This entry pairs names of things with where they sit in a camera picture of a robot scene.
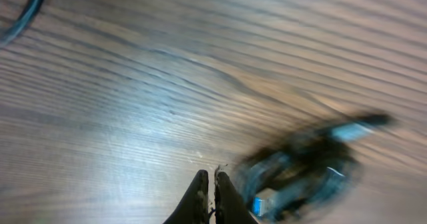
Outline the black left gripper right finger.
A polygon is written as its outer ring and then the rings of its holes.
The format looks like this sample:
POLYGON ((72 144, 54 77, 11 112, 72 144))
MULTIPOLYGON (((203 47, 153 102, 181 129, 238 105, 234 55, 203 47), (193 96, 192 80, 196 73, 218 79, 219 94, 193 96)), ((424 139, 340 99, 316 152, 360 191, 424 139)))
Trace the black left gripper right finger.
POLYGON ((258 224, 224 171, 215 173, 214 195, 217 224, 258 224))

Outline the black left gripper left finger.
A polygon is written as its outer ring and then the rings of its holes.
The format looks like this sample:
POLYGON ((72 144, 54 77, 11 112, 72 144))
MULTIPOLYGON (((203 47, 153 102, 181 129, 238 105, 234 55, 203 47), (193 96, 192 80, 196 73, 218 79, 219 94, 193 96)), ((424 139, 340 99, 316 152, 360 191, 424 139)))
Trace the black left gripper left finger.
POLYGON ((208 172, 200 169, 164 224, 208 224, 208 172))

